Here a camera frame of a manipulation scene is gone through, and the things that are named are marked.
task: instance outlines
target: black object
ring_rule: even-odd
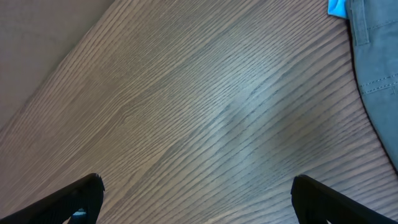
[[[300,224],[397,223],[306,175],[294,179],[291,194]]]
[[[63,223],[94,224],[100,214],[104,185],[98,174],[62,188],[28,207],[0,220],[0,224]]]

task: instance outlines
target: seam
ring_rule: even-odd
[[[369,83],[360,85],[359,87],[364,87],[364,86],[370,85],[370,84],[375,83],[375,82],[379,82],[379,81],[386,80],[386,79],[388,79],[388,78],[395,77],[395,76],[397,76],[397,75],[398,75],[398,73],[396,73],[395,75],[391,75],[391,76],[389,76],[389,77],[384,77],[384,78],[381,78],[381,79],[379,79],[379,80],[375,80],[375,81],[373,81],[373,82],[369,82]]]
[[[395,85],[395,84],[397,84],[397,83],[398,83],[398,82],[393,82],[393,83],[388,84],[388,85],[380,86],[380,87],[374,88],[374,89],[372,89],[372,90],[369,90],[369,91],[366,91],[366,92],[362,92],[362,94],[371,93],[371,92],[373,92],[373,91],[380,90],[380,89],[382,89],[382,88],[389,87],[389,86]]]
[[[370,30],[370,29],[375,29],[375,28],[379,28],[379,27],[382,27],[382,26],[385,26],[385,25],[388,25],[388,24],[392,24],[393,22],[398,22],[398,19],[393,19],[393,20],[384,22],[384,23],[379,24],[379,25],[375,25],[375,26],[372,26],[372,27],[368,27],[368,30]]]

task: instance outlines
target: denim garment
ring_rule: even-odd
[[[398,0],[347,0],[358,87],[398,168]]]

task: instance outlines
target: blue tag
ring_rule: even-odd
[[[328,14],[347,19],[346,0],[329,0]]]

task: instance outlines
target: wooden table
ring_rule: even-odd
[[[326,5],[116,1],[0,132],[0,215],[97,172],[98,223],[296,223],[305,173],[398,219]]]

